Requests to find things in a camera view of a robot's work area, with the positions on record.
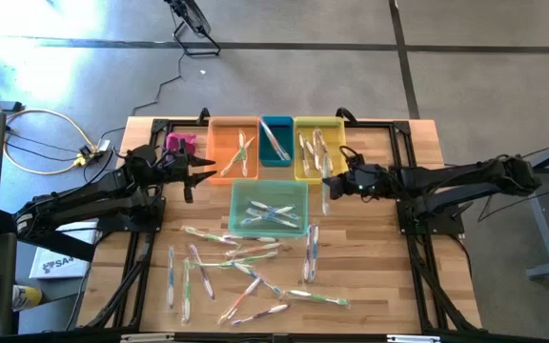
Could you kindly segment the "magenta plastic bin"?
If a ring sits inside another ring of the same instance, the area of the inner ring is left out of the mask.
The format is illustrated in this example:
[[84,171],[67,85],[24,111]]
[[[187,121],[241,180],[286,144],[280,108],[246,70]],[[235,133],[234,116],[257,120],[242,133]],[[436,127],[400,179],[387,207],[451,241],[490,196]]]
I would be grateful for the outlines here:
[[195,154],[196,135],[185,132],[171,132],[166,136],[165,148],[169,151],[178,151],[184,141],[184,149],[187,153]]

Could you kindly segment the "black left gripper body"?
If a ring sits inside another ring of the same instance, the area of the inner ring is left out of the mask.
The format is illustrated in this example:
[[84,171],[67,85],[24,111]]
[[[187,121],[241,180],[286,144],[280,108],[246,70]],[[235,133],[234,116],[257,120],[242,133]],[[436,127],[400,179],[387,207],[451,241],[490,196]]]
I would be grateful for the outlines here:
[[182,182],[191,184],[189,173],[189,155],[185,149],[166,150],[161,157],[160,171],[163,183]]

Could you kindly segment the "black floor fan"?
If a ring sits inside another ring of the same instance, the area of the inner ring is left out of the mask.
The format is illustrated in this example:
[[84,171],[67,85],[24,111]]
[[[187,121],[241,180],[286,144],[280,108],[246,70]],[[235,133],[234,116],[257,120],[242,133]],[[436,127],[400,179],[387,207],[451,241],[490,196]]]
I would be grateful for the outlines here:
[[[179,17],[182,22],[175,24],[173,31],[173,40],[183,50],[185,55],[190,57],[218,56],[221,47],[211,37],[211,26],[204,16],[204,13],[198,7],[195,0],[163,0],[170,8],[172,17]],[[205,38],[214,46],[213,50],[208,51],[190,51],[190,48],[180,40],[180,32],[183,28],[190,29],[198,38]]]

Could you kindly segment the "teal plastic bin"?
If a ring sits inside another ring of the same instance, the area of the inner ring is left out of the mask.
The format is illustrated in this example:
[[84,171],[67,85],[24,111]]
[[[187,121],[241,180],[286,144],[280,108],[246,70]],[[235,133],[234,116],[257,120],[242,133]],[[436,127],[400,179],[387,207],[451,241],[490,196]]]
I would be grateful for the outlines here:
[[268,135],[261,124],[259,128],[258,157],[263,167],[290,167],[295,157],[294,119],[290,116],[261,116],[260,119],[270,129],[281,148],[290,156],[289,160],[281,159],[275,151]]

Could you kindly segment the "silver edge bracket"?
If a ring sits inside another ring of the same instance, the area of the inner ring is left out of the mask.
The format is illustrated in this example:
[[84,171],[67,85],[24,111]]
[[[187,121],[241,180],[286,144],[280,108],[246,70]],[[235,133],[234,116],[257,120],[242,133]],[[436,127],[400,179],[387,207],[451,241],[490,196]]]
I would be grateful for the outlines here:
[[132,333],[123,334],[119,343],[168,343],[173,341],[173,333]]
[[410,335],[410,334],[387,334],[387,343],[441,343],[439,336],[431,335]]

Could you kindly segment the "orange plastic bin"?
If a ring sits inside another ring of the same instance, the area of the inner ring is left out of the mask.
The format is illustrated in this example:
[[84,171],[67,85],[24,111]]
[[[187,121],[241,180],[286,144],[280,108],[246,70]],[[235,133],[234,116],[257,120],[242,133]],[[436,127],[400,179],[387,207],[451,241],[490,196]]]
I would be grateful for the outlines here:
[[[246,140],[254,138],[248,148],[247,176],[241,172],[240,161],[233,164],[229,172],[222,176],[220,172],[239,150],[239,131],[243,130]],[[214,185],[230,185],[237,178],[257,179],[259,176],[258,161],[259,130],[256,116],[244,117],[212,117],[207,132],[206,158],[213,160],[214,165],[205,168],[206,171],[217,171],[208,181]]]

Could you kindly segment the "yellow plastic bin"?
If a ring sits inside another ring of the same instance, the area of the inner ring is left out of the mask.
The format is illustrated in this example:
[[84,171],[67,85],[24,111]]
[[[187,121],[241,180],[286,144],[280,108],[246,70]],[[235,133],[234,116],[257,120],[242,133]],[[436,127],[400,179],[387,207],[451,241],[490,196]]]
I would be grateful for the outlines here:
[[321,129],[323,132],[326,144],[329,148],[330,155],[334,164],[334,170],[331,175],[347,171],[345,158],[342,156],[339,147],[346,144],[346,136],[343,119],[339,117],[323,117],[323,116],[299,116],[294,120],[294,175],[298,181],[305,181],[308,184],[318,184],[321,182],[322,172],[315,168],[315,158],[306,150],[307,159],[309,161],[310,173],[306,177],[302,168],[300,158],[300,145],[298,142],[298,133],[301,132],[305,139],[308,139],[313,146],[313,130]]

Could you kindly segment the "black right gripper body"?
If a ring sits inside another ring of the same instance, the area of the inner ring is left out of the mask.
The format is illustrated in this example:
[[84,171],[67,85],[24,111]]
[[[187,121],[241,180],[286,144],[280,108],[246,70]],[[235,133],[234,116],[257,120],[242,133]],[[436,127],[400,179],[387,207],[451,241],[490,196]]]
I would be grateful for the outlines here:
[[361,197],[391,198],[390,174],[379,165],[362,165],[351,168],[346,174],[345,193]]

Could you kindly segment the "green translucent plastic bin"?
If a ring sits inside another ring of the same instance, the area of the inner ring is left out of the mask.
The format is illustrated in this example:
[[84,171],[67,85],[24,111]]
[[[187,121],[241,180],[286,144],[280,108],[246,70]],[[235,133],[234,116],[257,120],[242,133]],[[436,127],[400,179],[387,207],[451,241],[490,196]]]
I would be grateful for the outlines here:
[[[295,206],[292,213],[297,214],[299,218],[284,218],[296,223],[299,228],[294,229],[271,221],[242,225],[241,221],[249,217],[246,210],[257,209],[250,204],[251,200],[273,207]],[[242,236],[300,237],[308,230],[308,203],[308,185],[305,182],[237,179],[232,186],[228,229],[232,234]]]

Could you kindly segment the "power strip with plugs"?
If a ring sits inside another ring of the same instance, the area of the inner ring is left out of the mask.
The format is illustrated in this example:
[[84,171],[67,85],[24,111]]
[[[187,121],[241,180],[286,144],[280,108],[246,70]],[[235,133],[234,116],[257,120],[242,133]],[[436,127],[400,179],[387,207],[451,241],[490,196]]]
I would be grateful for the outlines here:
[[92,161],[99,160],[110,147],[110,143],[111,141],[108,139],[100,139],[96,144],[81,147],[72,165],[74,167],[85,167]]

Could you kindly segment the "white printed box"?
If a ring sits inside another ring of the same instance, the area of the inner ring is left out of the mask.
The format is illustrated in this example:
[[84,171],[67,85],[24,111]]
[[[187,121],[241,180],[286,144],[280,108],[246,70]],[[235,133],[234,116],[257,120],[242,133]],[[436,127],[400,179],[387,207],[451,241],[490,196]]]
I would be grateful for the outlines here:
[[[75,222],[63,225],[57,231],[85,243],[93,244],[96,237],[96,226],[96,222]],[[30,279],[82,277],[88,266],[88,261],[38,248],[30,269]]]

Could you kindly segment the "yellow can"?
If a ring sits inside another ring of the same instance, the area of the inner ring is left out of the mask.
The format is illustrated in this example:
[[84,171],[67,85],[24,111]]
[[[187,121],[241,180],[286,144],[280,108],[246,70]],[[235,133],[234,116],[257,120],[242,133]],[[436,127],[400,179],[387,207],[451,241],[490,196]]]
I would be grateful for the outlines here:
[[11,308],[14,312],[21,312],[37,307],[42,301],[43,293],[40,289],[14,285],[12,287]]

